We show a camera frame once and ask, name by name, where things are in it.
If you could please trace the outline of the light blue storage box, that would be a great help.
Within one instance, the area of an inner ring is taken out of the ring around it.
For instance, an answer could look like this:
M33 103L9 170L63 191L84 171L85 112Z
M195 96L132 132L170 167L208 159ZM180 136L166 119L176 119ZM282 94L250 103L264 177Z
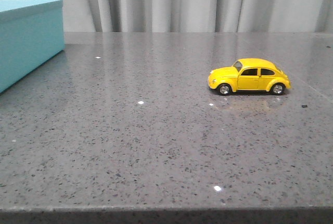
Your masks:
M63 0L1 0L1 91L61 52Z

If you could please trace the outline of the grey pleated curtain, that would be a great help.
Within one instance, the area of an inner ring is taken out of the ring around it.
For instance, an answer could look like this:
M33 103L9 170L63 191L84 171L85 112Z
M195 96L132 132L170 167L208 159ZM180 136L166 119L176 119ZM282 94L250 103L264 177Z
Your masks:
M332 0L63 0L67 32L332 32Z

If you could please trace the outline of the yellow toy beetle car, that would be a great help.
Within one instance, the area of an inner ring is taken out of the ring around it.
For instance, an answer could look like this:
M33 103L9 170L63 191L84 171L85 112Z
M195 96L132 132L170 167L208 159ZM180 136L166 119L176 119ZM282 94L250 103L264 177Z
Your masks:
M214 69L208 76L208 86L220 95L237 91L266 91L284 94L291 88L288 76L273 62L260 58L242 58L232 66Z

